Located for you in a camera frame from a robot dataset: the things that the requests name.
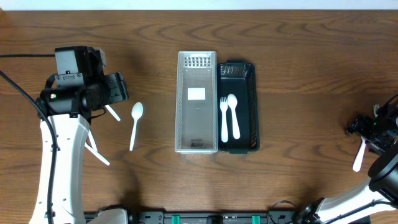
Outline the thick white plastic spoon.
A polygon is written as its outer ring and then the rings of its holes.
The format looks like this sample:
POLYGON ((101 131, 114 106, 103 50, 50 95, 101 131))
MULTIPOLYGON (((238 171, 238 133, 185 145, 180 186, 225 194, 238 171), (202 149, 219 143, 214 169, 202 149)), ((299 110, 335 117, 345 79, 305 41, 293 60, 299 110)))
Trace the thick white plastic spoon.
POLYGON ((227 97, 227 101, 228 101, 228 106, 231 109, 232 124, 233 124, 233 137, 235 139, 239 139, 241 137, 241 134, 240 134, 240 130, 239 130, 238 119, 236 116, 236 107, 238 104, 238 100, 234 94, 229 94, 227 97))

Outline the white plastic fork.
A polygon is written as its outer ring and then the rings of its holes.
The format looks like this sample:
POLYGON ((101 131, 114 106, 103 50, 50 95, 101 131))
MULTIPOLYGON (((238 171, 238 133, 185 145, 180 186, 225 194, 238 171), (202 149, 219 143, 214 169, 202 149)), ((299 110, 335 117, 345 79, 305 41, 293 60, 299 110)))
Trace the white plastic fork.
POLYGON ((366 151, 366 139, 364 137, 362 137, 361 145, 358 149, 358 153, 357 153, 357 155, 354 159, 353 165, 352 165, 352 169, 355 172, 359 172, 361 170, 365 151, 366 151))
POLYGON ((221 141, 228 142, 228 126, 226 120, 226 112, 228 110, 228 102, 226 97, 220 98, 220 110, 221 110, 221 141))
POLYGON ((379 110, 380 106, 379 105, 373 105, 373 113, 374 113, 374 117, 377 118, 378 116, 378 110, 379 110))

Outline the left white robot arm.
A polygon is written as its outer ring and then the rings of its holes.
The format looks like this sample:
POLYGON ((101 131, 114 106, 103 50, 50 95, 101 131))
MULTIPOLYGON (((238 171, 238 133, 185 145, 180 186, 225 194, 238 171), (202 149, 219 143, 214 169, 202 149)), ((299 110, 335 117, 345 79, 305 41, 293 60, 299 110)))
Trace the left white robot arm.
POLYGON ((120 72, 65 72, 49 77, 36 100, 43 151, 31 223, 86 222, 81 185, 92 113, 128 98, 120 72))

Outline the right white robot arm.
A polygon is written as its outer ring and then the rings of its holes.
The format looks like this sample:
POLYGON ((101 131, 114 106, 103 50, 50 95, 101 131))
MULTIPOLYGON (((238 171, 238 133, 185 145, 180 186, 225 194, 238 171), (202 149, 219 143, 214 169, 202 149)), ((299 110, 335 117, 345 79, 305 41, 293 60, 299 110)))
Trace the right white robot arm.
POLYGON ((397 209, 397 144, 375 160, 368 178, 343 195, 320 198, 304 208, 294 223, 351 223, 397 209))

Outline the clear plastic perforated basket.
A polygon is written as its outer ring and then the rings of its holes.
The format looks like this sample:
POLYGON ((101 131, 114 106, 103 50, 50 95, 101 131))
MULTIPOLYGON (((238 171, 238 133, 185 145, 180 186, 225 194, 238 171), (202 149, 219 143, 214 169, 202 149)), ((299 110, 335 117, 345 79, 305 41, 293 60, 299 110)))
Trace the clear plastic perforated basket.
POLYGON ((175 152, 218 151, 215 51, 180 51, 177 60, 175 152))

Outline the dark green plastic basket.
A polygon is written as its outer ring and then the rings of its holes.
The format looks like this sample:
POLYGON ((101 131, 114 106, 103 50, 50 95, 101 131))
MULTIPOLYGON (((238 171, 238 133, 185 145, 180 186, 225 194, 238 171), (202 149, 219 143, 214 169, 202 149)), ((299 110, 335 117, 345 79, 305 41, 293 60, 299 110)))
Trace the dark green plastic basket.
POLYGON ((233 137, 233 117, 226 111, 228 142, 218 141, 218 150, 230 154, 246 154, 260 148, 255 66, 245 60, 227 60, 217 65, 217 97, 234 94, 240 138, 233 137))

